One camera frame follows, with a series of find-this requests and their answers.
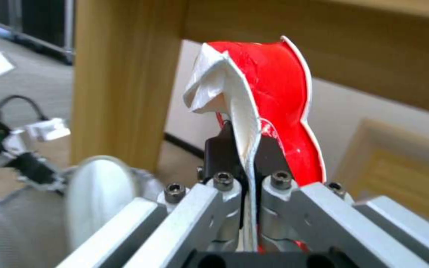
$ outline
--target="gray carpet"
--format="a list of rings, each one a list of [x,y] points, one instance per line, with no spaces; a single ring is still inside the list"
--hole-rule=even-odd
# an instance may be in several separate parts
[[[17,64],[17,69],[0,78],[0,99],[11,94],[33,98],[49,117],[70,119],[73,68],[61,61],[37,54],[5,39],[0,29],[0,51]],[[36,116],[22,100],[12,100],[3,109],[4,121],[11,127],[34,122]],[[50,143],[36,144],[38,151],[59,168],[69,165],[70,137]],[[161,148],[157,177],[164,183],[178,181],[185,185],[196,182],[196,166],[203,161],[177,146],[164,142]],[[16,173],[0,169],[0,198],[19,189]]]
[[[73,68],[61,61],[34,53],[0,37],[0,51],[7,53],[17,68],[0,77],[0,99],[11,94],[33,98],[49,117],[70,118]],[[34,112],[22,100],[12,100],[3,110],[12,127],[33,122]]]

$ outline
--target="wooden frame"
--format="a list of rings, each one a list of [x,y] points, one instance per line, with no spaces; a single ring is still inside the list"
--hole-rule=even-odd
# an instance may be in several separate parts
[[[334,181],[355,200],[387,195],[429,218],[429,139],[364,119]]]
[[[155,170],[182,38],[284,34],[314,76],[429,110],[427,1],[79,0],[72,161]]]

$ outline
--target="metal rack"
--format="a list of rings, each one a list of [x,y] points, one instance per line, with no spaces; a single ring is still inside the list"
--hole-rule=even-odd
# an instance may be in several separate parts
[[[36,36],[34,32],[27,32],[27,24],[24,27],[25,22],[23,17],[24,9],[23,2],[29,0],[0,0],[0,27],[7,29],[11,32],[13,38],[27,39],[34,44],[38,44],[49,49],[60,52],[65,59],[67,64],[73,63],[73,57],[75,55],[74,48],[74,0],[64,0],[63,12],[63,40],[62,42],[56,42],[54,40],[44,40],[40,36]]]

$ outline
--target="wooden table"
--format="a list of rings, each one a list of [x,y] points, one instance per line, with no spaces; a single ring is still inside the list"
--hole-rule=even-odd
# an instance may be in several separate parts
[[[284,34],[315,77],[429,110],[429,0],[79,0],[76,17],[73,163],[155,170],[182,39]]]

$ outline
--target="wooden table leg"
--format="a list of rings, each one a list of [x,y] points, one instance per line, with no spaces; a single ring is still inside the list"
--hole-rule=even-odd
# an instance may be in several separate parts
[[[71,160],[108,154],[155,170],[184,0],[79,0]]]

